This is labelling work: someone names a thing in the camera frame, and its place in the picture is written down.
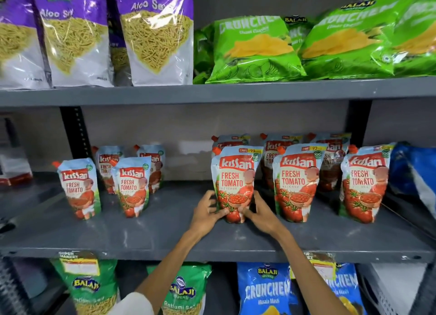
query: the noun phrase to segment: white sleeve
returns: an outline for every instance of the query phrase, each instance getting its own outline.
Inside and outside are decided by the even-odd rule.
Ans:
[[[107,315],[154,315],[150,301],[141,293],[129,293]]]

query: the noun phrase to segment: hand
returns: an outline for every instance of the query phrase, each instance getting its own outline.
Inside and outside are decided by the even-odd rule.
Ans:
[[[288,233],[289,230],[280,222],[277,216],[271,211],[266,202],[262,199],[258,191],[254,191],[254,201],[256,212],[253,213],[248,207],[239,207],[238,211],[252,220],[259,230],[271,235],[275,239]]]
[[[207,235],[212,230],[215,223],[230,212],[228,208],[216,212],[215,204],[217,201],[211,199],[211,196],[214,195],[215,191],[207,191],[199,201],[197,207],[193,210],[189,231],[193,232],[199,239]]]

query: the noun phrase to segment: forearm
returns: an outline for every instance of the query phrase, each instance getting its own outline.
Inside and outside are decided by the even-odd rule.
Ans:
[[[311,315],[350,315],[303,254],[291,233],[284,229],[276,239],[286,254]]]
[[[183,261],[199,240],[200,238],[191,231],[183,234],[174,249],[167,254],[156,269],[136,289],[136,292],[147,297],[155,314],[159,312]]]

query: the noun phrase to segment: person's left hand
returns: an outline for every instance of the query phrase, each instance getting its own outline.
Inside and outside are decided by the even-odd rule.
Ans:
[[[193,210],[193,217],[189,230],[195,233],[199,238],[207,235],[215,223],[230,213],[228,208],[223,208],[216,212],[216,200],[211,199],[215,195],[215,191],[206,191],[203,198],[199,201],[197,207]]]

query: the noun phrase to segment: person's right hand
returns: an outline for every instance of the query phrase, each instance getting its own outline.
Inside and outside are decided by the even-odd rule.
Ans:
[[[289,232],[278,217],[271,211],[259,192],[254,191],[253,195],[256,203],[256,213],[253,213],[248,207],[239,207],[238,211],[252,220],[259,230],[268,233],[275,239],[280,237],[284,232]]]

